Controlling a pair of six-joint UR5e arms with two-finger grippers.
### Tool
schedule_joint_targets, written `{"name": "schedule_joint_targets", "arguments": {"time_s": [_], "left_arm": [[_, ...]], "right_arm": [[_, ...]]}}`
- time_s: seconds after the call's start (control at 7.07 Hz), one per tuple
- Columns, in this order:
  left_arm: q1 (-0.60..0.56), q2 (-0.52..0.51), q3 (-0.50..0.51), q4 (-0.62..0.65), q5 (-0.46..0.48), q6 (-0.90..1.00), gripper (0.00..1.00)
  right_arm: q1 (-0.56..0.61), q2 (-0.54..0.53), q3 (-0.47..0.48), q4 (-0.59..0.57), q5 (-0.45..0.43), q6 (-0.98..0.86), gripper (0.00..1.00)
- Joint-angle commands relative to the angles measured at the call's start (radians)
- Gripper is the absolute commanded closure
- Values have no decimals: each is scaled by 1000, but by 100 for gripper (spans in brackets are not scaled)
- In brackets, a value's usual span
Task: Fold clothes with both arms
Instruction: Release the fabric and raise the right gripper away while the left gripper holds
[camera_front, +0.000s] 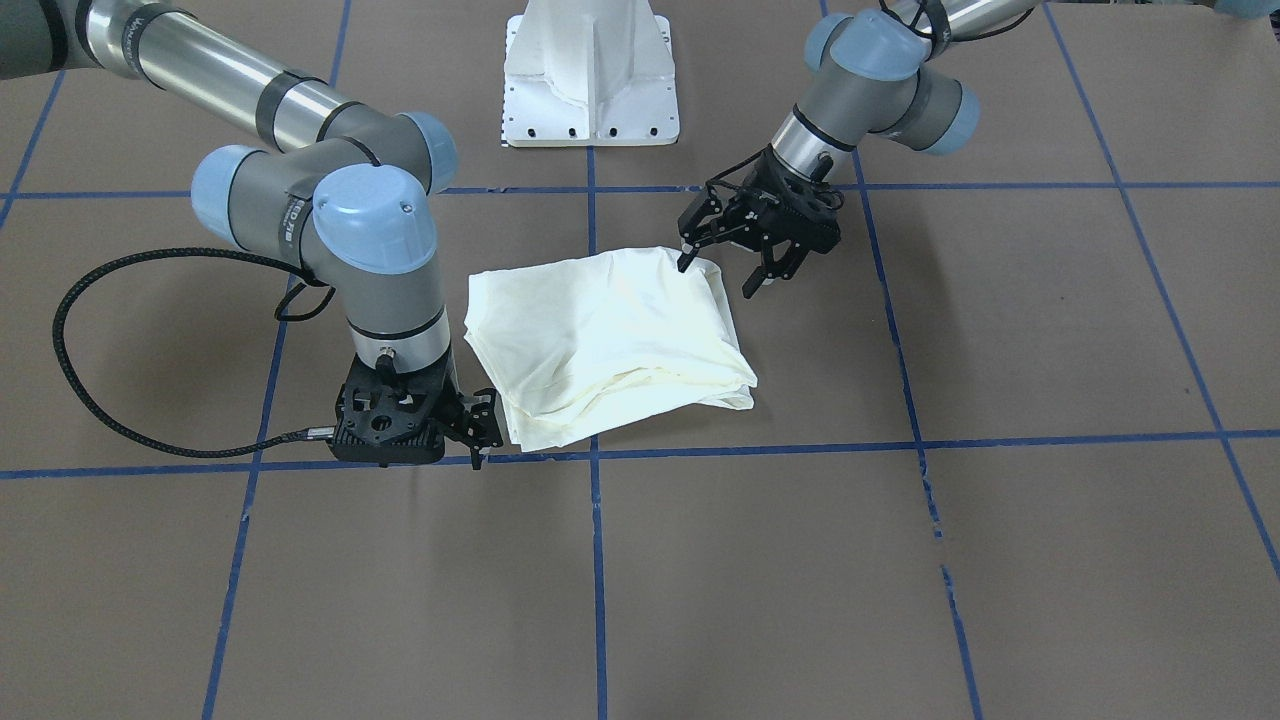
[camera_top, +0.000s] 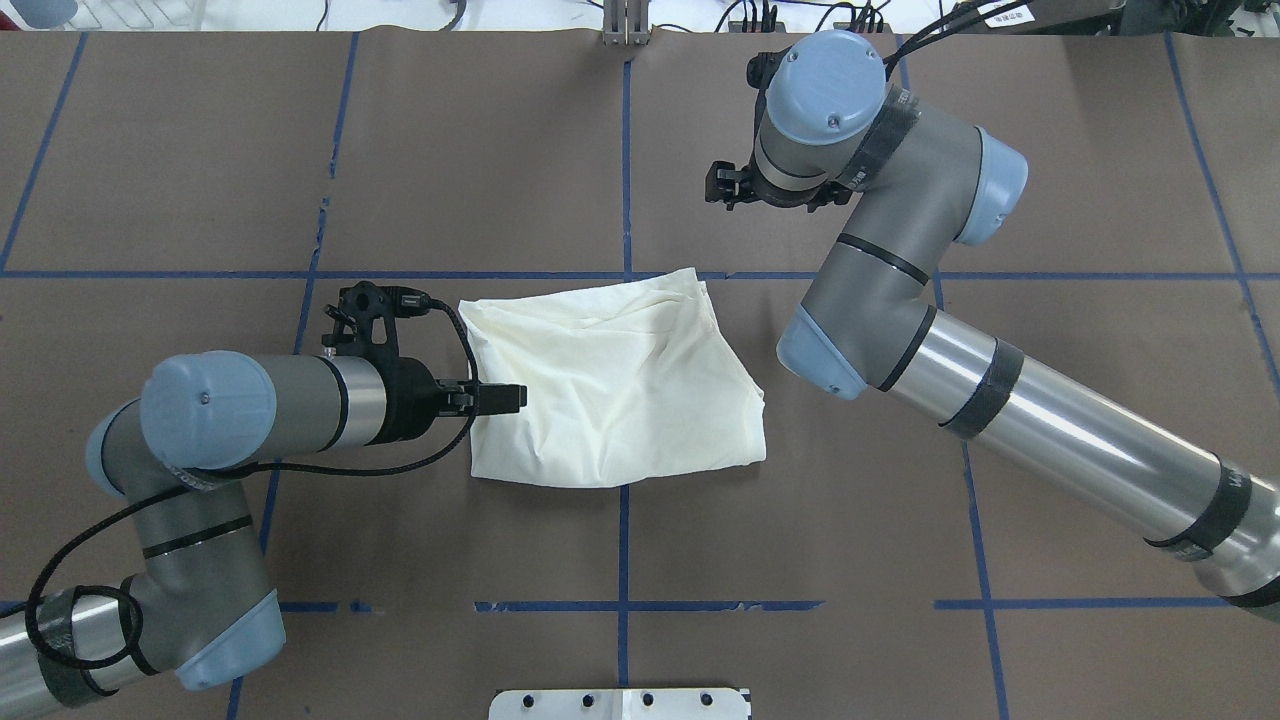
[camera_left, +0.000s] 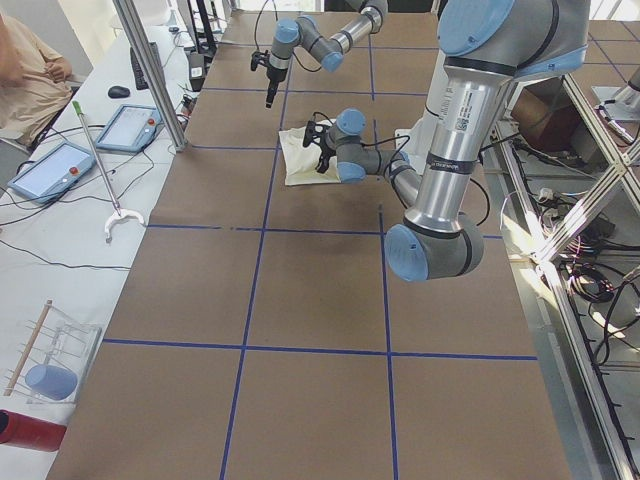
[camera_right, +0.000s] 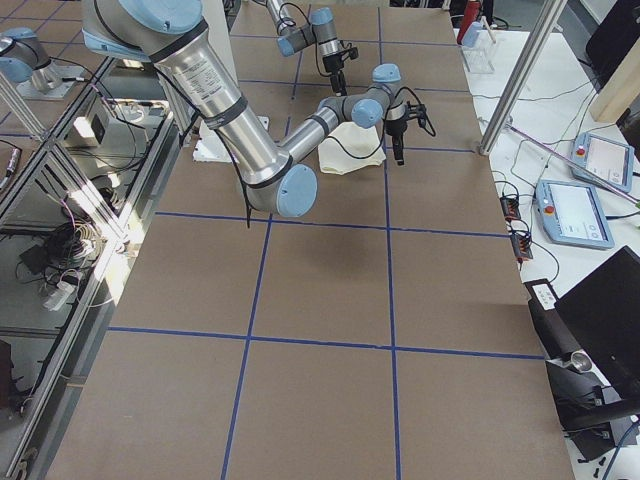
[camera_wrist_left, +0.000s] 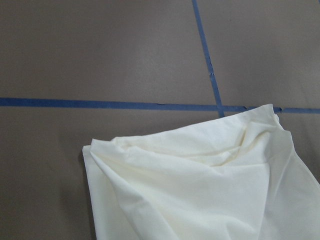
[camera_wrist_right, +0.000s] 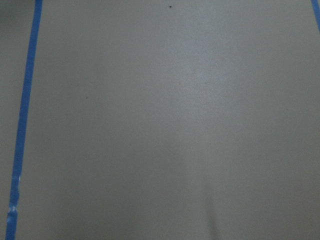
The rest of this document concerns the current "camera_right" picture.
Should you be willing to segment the distant third robot arm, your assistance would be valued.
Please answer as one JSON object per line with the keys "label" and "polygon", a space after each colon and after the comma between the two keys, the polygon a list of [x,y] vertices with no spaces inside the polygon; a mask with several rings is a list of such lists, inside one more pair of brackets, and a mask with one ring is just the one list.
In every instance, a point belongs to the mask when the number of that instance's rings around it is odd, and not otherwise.
{"label": "distant third robot arm", "polygon": [[63,99],[85,80],[82,66],[59,65],[26,27],[1,33],[1,73],[23,98],[33,100]]}

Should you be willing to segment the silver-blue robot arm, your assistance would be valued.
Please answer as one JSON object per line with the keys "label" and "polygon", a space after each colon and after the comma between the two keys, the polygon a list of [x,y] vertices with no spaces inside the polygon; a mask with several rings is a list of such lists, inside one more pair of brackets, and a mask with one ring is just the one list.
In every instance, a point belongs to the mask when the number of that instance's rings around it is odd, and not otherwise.
{"label": "silver-blue robot arm", "polygon": [[329,7],[322,7],[304,16],[305,23],[298,25],[290,15],[288,7],[295,7],[285,1],[259,1],[274,23],[277,46],[284,57],[290,57],[312,46],[318,73],[330,80],[333,92],[346,96],[344,77],[345,61],[358,58],[358,49],[338,37],[334,16]]}
{"label": "silver-blue robot arm", "polygon": [[393,139],[396,160],[403,159],[408,106],[395,64],[377,66],[365,93],[323,100],[277,143],[210,44],[201,2],[85,1],[82,12],[88,49],[169,71],[207,127],[229,148],[247,210],[289,218],[308,212],[318,182],[302,161],[343,122],[362,128],[382,122]]}

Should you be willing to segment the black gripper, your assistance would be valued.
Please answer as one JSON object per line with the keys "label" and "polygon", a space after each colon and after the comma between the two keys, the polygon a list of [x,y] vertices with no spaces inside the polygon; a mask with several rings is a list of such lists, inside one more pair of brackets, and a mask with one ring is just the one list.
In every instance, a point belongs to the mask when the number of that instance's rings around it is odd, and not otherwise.
{"label": "black gripper", "polygon": [[348,55],[345,53],[335,53],[322,57],[322,64],[325,72],[331,76],[331,87],[336,96],[346,96],[346,81],[344,74],[345,60]]}
{"label": "black gripper", "polygon": [[404,119],[387,120],[385,131],[391,137],[394,159],[398,165],[404,165],[404,133],[407,121]]}

